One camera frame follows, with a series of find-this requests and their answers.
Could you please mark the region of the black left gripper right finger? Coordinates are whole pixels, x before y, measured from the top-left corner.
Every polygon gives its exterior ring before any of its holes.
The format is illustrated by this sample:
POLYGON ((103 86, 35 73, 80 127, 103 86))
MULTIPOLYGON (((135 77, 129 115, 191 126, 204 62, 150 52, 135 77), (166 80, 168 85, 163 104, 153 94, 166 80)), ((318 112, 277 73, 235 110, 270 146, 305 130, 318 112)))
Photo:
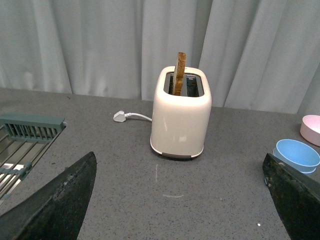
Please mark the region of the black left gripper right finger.
POLYGON ((292 240, 320 238, 320 184, 267 153, 262 171, 276 211, 292 240))

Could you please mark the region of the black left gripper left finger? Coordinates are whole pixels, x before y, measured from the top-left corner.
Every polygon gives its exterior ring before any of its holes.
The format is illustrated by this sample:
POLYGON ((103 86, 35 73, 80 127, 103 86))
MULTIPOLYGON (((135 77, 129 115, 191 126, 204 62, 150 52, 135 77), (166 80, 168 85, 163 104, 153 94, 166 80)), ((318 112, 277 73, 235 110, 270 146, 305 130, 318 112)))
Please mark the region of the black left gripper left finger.
POLYGON ((2 240, 75 240, 92 196, 97 173, 93 152, 0 217, 2 240))

